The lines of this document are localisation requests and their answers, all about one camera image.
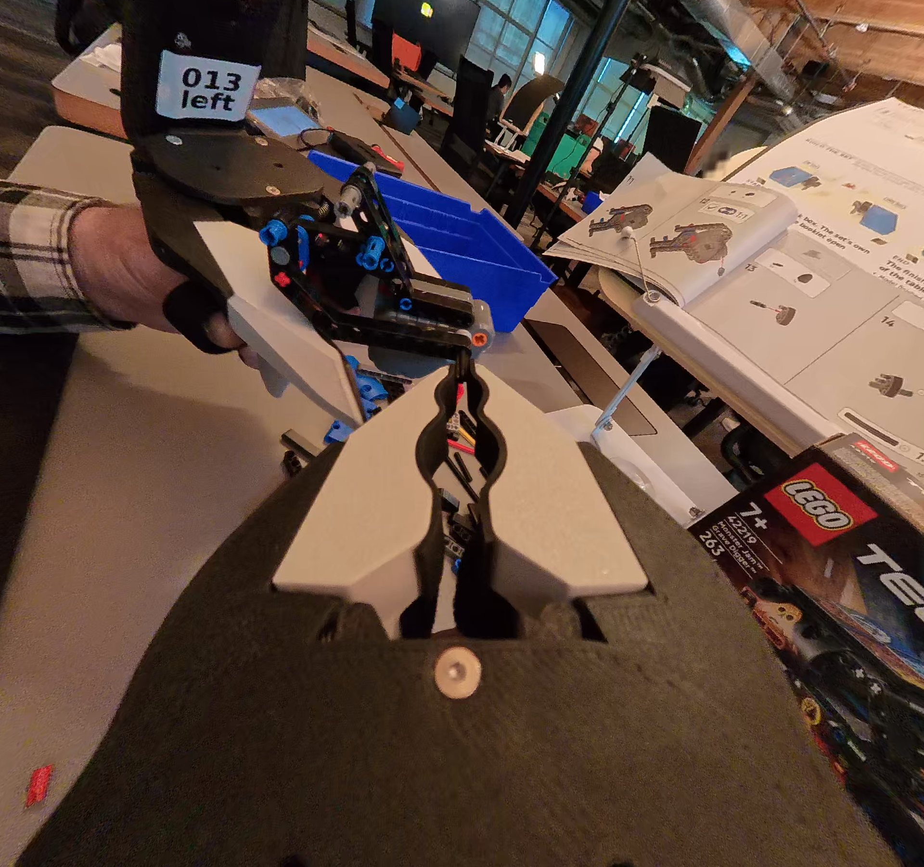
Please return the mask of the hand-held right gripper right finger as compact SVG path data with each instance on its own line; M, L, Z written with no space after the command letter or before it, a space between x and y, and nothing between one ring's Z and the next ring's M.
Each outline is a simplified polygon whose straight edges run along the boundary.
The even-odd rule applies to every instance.
M482 473L455 619L514 638L549 606L645 591L649 578L578 442L489 370L465 373Z

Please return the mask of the wooden-edged table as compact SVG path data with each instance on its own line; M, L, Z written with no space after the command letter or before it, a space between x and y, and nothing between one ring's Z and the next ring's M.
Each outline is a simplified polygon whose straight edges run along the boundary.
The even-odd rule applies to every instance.
M54 107L65 121L122 140L118 72L90 64L86 55L96 47L105 47L120 38L121 29L114 25L101 34L82 54L52 80ZM349 82L323 72L345 72L360 84L380 84L385 77L366 59L348 46L334 45L317 29L308 29L307 92L319 107L324 123L350 134L368 145L378 145L389 157L404 164L404 179L419 186L458 199L477 199L468 183L441 157L421 134L404 134L382 124L387 104Z

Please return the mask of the tan wooden board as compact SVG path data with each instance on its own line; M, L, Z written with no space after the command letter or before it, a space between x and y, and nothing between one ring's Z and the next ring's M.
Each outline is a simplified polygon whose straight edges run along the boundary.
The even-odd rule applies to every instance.
M738 170L744 168L767 150L767 145L759 145L720 159L712 167L703 168L700 172L701 178L713 181L731 180ZM635 324L636 316L632 313L632 307L641 297L639 288L631 284L627 278L613 271L599 268L597 275L600 284L597 295L604 298L607 304L620 316L627 319L630 324Z

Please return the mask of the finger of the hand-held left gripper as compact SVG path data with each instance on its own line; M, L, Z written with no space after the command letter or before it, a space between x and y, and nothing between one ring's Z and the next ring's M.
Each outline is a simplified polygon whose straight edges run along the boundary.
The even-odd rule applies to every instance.
M293 386L348 426L365 422L344 354L271 283L267 250L257 233L224 221L195 226L230 284L229 323L258 359L270 394L279 398Z
M404 268L409 273L420 277L425 276L428 279L442 279L433 264L409 236L398 236L398 238L403 248L398 254L399 269Z

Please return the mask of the toy brick motor assembly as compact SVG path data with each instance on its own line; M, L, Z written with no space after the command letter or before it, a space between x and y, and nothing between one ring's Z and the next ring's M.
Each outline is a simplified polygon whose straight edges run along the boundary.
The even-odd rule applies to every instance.
M345 183L282 193L259 232L271 283L326 340L449 362L488 350L488 304L464 285L399 269L398 236L370 165Z

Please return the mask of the black metal pole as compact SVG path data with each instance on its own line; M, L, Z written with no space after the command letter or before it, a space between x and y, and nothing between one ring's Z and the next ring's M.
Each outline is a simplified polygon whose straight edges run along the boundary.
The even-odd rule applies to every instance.
M606 46L616 32L631 0L605 0L568 77L559 102L541 134L520 183L506 208L504 220L513 230L519 226L526 209L548 168L557 145L565 133L574 111L591 83Z

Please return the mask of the white book stand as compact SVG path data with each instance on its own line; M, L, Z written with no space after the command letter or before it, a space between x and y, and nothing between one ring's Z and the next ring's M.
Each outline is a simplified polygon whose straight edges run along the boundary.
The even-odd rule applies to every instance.
M612 309L603 298L596 310L603 305ZM903 374L915 380L911 392L916 403L907 409L887 407L869 385L884 367L875 367L865 348L850 338L783 384L661 293L641 293L632 313L635 324L625 319L631 330L645 336L787 456L839 434L858 434L882 455L882 468L907 472L911 494L922 498L921 349L912 351Z

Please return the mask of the person's left forearm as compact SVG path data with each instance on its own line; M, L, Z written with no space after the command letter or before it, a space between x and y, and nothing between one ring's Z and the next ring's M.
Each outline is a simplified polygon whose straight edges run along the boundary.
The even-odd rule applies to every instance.
M69 240L82 212L106 201L1 181L1 334L124 331L79 288Z

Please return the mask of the tall black chair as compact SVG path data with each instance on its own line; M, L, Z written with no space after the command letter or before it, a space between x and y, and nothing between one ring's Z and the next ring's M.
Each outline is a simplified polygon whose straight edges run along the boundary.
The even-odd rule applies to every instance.
M491 72L462 55L456 73L454 113L439 155L464 180L477 169L483 154L491 87Z

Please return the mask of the grey tablet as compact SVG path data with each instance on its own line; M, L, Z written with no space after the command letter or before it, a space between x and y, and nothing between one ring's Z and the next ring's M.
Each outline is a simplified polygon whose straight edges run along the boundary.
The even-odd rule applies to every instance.
M295 104L258 104L250 108L247 121L260 133L278 140L292 140L305 132L325 131L311 114Z

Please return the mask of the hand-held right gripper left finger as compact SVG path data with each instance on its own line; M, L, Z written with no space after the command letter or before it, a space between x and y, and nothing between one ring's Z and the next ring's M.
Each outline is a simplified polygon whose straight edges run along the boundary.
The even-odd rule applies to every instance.
M434 475L448 456L456 379L438 369L336 448L277 590L370 605L391 638L431 636L445 564Z

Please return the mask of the toy set box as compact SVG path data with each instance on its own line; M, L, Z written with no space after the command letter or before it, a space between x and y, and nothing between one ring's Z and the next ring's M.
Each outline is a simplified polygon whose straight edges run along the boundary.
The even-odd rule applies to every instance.
M922 865L922 478L870 436L841 435L689 532L773 647L840 784Z

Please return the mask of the instruction booklet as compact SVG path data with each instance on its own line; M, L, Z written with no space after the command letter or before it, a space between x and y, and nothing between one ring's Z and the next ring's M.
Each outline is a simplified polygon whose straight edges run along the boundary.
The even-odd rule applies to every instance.
M663 294L786 384L846 338L885 372L884 405L916 403L922 350L923 111L889 98L812 123L731 180L646 156L545 259Z

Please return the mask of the silver ventilation duct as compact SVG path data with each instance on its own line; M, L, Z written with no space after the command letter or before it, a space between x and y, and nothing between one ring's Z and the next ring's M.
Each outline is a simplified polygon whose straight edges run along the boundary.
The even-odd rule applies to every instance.
M783 59L740 0L679 1L720 42L735 64L754 71L776 97L794 97L795 81L783 69Z

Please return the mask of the blue curved toy panel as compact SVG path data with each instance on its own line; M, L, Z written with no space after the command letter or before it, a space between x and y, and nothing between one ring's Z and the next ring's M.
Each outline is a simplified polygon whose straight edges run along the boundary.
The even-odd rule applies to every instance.
M359 392L365 420L368 421L388 404L394 402L398 396L393 390L387 388L378 376L364 373L354 356L346 355L345 359Z

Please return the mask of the person's left hand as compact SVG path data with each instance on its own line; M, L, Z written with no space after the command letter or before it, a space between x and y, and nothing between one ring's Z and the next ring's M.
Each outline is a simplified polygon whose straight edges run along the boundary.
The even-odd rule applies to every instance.
M167 296L187 277L154 252L138 206L93 205L68 231L76 283L108 319L175 334L164 314Z

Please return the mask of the black pouch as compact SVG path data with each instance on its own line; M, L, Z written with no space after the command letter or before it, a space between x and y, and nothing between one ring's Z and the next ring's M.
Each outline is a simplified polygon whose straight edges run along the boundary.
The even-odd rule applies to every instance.
M330 129L328 146L334 155L356 165L373 165L376 171L397 179L404 175L405 164L387 155L379 145L370 145L357 137Z

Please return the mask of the pile of black toy beams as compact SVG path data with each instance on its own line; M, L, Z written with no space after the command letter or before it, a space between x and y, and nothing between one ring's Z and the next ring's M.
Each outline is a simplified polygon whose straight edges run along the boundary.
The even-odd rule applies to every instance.
M468 454L450 445L434 477L441 498L445 562L454 576L480 545L479 477L472 468Z

